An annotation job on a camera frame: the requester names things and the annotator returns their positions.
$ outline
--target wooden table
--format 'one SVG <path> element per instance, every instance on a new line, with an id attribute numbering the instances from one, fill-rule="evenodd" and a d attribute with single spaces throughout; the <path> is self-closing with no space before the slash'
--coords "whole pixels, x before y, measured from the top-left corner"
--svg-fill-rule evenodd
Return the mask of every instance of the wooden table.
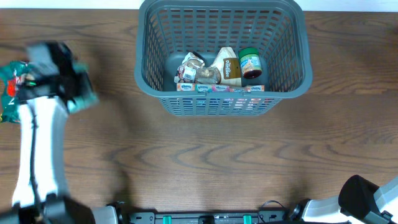
<path id="1" fill-rule="evenodd" d="M 314 81 L 253 118 L 179 118 L 134 78 L 137 11 L 0 10 L 0 64 L 35 40 L 65 40 L 101 103 L 70 117 L 70 190 L 98 207 L 249 210 L 337 195 L 355 174 L 398 174 L 398 14 L 306 12 Z M 19 125 L 0 124 L 0 208 L 11 204 Z"/>

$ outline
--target food package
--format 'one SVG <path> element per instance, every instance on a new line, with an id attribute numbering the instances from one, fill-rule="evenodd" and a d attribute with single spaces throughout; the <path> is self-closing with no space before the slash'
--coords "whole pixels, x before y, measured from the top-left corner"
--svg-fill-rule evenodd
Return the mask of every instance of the food package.
<path id="1" fill-rule="evenodd" d="M 2 114 L 0 123 L 20 123 L 18 106 L 19 100 L 18 84 L 23 82 L 24 77 L 29 72 L 29 65 L 25 62 L 10 62 L 8 66 L 0 67 L 0 78 L 3 80 L 5 88 L 1 95 Z"/>
<path id="2" fill-rule="evenodd" d="M 194 53 L 185 56 L 174 77 L 175 83 L 201 83 L 219 84 L 221 81 L 220 71 L 215 67 L 205 68 L 205 63 Z"/>
<path id="3" fill-rule="evenodd" d="M 196 84 L 177 83 L 177 91 L 195 91 Z"/>
<path id="4" fill-rule="evenodd" d="M 256 86 L 246 86 L 246 87 L 231 87 L 229 89 L 230 92 L 246 92 L 250 93 L 252 91 L 265 91 L 266 87 L 264 85 L 256 85 Z"/>
<path id="5" fill-rule="evenodd" d="M 229 92 L 229 86 L 226 85 L 209 85 L 194 83 L 177 83 L 177 91 L 197 91 L 204 92 Z"/>
<path id="6" fill-rule="evenodd" d="M 242 87 L 241 66 L 231 47 L 221 48 L 210 67 L 216 67 L 220 71 L 221 85 Z"/>

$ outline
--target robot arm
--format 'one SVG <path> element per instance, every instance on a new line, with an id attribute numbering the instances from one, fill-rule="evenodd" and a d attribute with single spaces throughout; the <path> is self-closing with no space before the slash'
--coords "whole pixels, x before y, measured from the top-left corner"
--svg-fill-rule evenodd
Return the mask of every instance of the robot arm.
<path id="1" fill-rule="evenodd" d="M 87 106 L 79 99 L 90 98 L 88 78 L 76 74 L 72 54 L 66 45 L 36 44 L 28 48 L 28 53 L 33 78 L 25 80 L 19 90 L 21 166 L 12 197 L 13 210 L 0 215 L 0 223 L 36 223 L 38 214 L 47 219 L 47 223 L 122 223 L 126 219 L 113 206 L 91 210 L 69 197 L 63 165 L 63 134 L 69 113 L 77 111 L 79 106 Z M 277 220 L 276 217 L 286 216 L 277 216 L 274 212 L 133 213 L 129 219 L 135 224 L 168 224 L 175 219 L 175 223 L 181 224 L 258 224 L 260 220 L 264 223 L 268 222 L 265 220 L 286 220 Z M 314 223 L 397 222 L 398 177 L 378 187 L 360 176 L 353 176 L 338 197 L 305 202 L 294 210 L 292 217 Z"/>
<path id="2" fill-rule="evenodd" d="M 378 187 L 355 175 L 343 186 L 340 195 L 309 201 L 302 213 L 306 222 L 374 223 L 398 222 L 398 177 Z"/>
<path id="3" fill-rule="evenodd" d="M 65 44 L 28 47 L 31 73 L 19 87 L 21 164 L 13 211 L 0 223 L 117 224 L 112 206 L 91 210 L 69 196 L 63 163 L 63 134 L 71 111 L 96 101 L 85 71 L 78 73 Z"/>
<path id="4" fill-rule="evenodd" d="M 34 184 L 39 197 L 36 200 L 44 202 L 50 194 L 69 196 L 63 168 L 63 132 L 69 116 L 67 107 L 57 96 L 42 96 L 27 100 L 18 110 L 21 118 L 21 166 L 12 205 L 28 207 L 37 203 L 30 176 L 31 165 L 34 166 Z M 34 161 L 30 164 L 32 152 Z"/>

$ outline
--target gray plastic basket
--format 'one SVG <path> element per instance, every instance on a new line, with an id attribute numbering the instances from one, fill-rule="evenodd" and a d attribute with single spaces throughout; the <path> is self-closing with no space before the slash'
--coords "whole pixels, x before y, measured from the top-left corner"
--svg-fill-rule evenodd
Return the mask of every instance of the gray plastic basket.
<path id="1" fill-rule="evenodd" d="M 222 47 L 255 47 L 263 74 L 243 85 L 266 92 L 176 91 L 174 76 L 187 52 L 209 66 Z M 293 0 L 146 0 L 140 8 L 135 79 L 175 115 L 259 115 L 304 94 L 312 69 L 304 14 Z"/>

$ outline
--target green snack bag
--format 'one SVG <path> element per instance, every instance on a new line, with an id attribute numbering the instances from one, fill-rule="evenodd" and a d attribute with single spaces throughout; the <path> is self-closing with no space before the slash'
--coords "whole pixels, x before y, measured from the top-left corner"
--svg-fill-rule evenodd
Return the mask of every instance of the green snack bag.
<path id="1" fill-rule="evenodd" d="M 5 84 L 1 95 L 2 114 L 0 123 L 20 123 L 18 115 L 18 100 L 16 94 L 18 84 L 22 81 L 22 75 L 29 72 L 29 66 L 25 62 L 10 62 L 8 66 L 0 67 L 0 78 Z"/>

